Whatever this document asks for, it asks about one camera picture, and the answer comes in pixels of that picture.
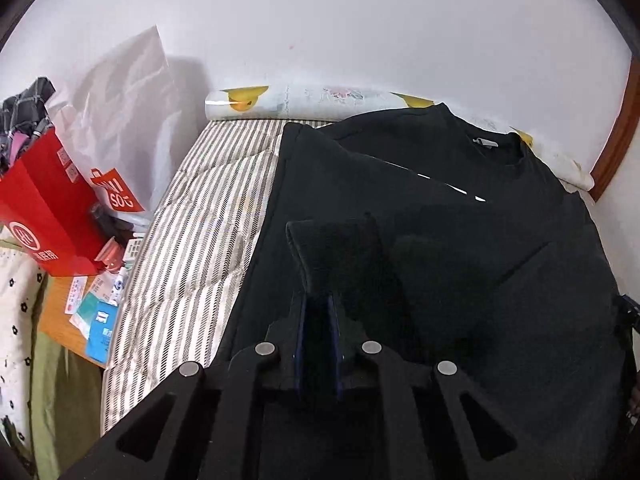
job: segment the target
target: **wooden table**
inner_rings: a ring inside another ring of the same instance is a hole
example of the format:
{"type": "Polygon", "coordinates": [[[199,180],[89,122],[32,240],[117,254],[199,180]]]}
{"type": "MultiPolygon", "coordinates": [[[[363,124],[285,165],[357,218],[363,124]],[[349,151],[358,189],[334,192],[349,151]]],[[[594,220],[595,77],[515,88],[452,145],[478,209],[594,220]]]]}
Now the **wooden table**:
{"type": "MultiPolygon", "coordinates": [[[[71,350],[73,353],[78,354],[80,357],[104,368],[103,364],[87,357],[84,353],[86,339],[80,331],[70,323],[69,319],[71,316],[65,314],[66,298],[68,297],[72,280],[73,278],[54,278],[53,276],[49,276],[49,286],[47,287],[47,295],[42,304],[38,331],[44,332],[55,342],[71,350]]],[[[84,286],[84,293],[89,290],[93,280],[94,277],[89,276],[84,286]]]]}

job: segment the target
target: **brown wood trim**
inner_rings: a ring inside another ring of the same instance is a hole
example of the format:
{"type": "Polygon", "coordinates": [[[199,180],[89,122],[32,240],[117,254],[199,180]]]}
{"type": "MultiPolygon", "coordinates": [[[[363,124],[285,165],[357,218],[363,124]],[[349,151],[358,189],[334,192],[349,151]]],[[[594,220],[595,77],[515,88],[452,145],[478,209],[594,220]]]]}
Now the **brown wood trim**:
{"type": "Polygon", "coordinates": [[[599,199],[616,174],[620,163],[625,158],[626,150],[634,138],[640,118],[640,60],[633,57],[629,67],[629,78],[626,82],[625,96],[622,99],[620,113],[602,150],[596,165],[591,171],[595,186],[590,194],[594,200],[599,199]]]}

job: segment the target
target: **triangular cutout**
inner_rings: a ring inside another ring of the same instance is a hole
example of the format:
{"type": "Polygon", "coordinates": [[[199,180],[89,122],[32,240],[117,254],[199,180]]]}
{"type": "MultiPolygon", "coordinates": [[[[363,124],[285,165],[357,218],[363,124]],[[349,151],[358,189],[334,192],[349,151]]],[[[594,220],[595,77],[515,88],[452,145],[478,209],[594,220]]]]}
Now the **triangular cutout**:
{"type": "Polygon", "coordinates": [[[175,396],[165,395],[143,415],[117,441],[118,450],[149,462],[156,451],[162,430],[174,407],[175,396]]]}
{"type": "Polygon", "coordinates": [[[516,440],[471,395],[462,394],[460,402],[484,460],[490,462],[516,449],[516,440]]]}

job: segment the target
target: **red shopping bag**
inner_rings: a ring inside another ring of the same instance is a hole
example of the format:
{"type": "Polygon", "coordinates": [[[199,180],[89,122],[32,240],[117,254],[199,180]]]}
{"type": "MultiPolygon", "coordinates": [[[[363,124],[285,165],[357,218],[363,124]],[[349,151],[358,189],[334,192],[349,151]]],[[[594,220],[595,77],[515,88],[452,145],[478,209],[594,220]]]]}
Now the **red shopping bag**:
{"type": "Polygon", "coordinates": [[[52,276],[90,276],[107,241],[89,211],[98,199],[51,128],[0,180],[0,222],[52,276]]]}

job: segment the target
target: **striped mattress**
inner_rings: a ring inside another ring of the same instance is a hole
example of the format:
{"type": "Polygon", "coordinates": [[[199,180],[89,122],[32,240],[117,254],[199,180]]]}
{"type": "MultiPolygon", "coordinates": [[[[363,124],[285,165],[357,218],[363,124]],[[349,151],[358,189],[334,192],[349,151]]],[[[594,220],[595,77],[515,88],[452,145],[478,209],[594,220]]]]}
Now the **striped mattress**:
{"type": "Polygon", "coordinates": [[[287,122],[211,121],[178,168],[119,309],[102,386],[103,433],[181,363],[207,366],[215,356],[260,233],[287,122]]]}

